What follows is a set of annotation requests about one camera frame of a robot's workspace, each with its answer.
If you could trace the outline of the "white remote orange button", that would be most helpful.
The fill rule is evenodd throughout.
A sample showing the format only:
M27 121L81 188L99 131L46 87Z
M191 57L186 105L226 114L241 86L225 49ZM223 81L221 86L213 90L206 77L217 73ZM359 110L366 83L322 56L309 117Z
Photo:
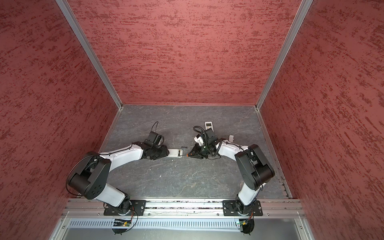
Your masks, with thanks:
M168 151L167 157L169 158L181 158L184 155L182 149L168 149Z

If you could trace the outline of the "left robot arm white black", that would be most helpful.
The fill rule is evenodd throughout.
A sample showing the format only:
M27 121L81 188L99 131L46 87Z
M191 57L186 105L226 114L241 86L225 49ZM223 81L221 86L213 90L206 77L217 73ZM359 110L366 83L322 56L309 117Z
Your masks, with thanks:
M108 153L87 153L69 173L66 186L86 199L103 202L118 215L125 216L133 211L130 197L107 183L110 172L134 161L157 160L169 154L164 137L151 131L143 142L133 142L128 147Z

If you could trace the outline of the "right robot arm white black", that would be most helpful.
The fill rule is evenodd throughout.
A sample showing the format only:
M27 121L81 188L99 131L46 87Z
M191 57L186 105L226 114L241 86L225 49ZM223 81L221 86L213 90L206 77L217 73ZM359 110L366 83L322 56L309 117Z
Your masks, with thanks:
M214 160L227 157L237 163L243 178L243 187L236 196L235 210L246 215L255 205L257 196L270 179L275 176L275 171L258 145L241 146L229 140L218 138L212 129L193 127L198 133L195 145L187 154L190 158Z

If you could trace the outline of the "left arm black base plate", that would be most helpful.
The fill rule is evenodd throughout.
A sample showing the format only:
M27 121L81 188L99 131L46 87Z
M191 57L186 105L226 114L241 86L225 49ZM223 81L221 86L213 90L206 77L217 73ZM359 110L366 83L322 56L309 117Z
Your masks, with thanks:
M134 214L143 216L146 203L146 200L124 200L118 207L104 204L104 216L119 216L123 218L127 218Z

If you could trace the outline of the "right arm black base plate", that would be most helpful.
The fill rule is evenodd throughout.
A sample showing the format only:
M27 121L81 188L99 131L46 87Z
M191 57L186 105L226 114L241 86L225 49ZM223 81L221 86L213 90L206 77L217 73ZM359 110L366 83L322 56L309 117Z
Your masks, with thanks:
M254 200L251 204L245 206L240 200L224 200L223 212L224 216L240 216L240 217L250 217L251 214L256 217L263 216L263 210L261 203L258 200Z

